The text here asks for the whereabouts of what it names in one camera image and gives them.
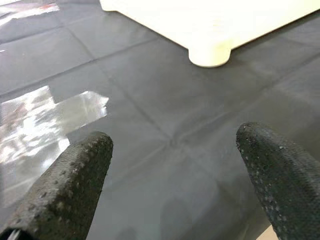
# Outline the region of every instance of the gray mat surface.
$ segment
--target gray mat surface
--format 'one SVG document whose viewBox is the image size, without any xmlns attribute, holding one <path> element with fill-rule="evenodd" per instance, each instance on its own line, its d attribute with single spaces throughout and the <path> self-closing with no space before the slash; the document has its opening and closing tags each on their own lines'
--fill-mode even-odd
<svg viewBox="0 0 320 240">
<path fill-rule="evenodd" d="M 56 102 L 110 97 L 114 141 L 88 240 L 254 240 L 269 224 L 236 148 L 259 121 L 320 159 L 320 15 L 246 44 L 219 68 L 97 0 L 0 27 L 0 102 L 49 85 Z M 15 206 L 0 209 L 0 225 Z"/>
</svg>

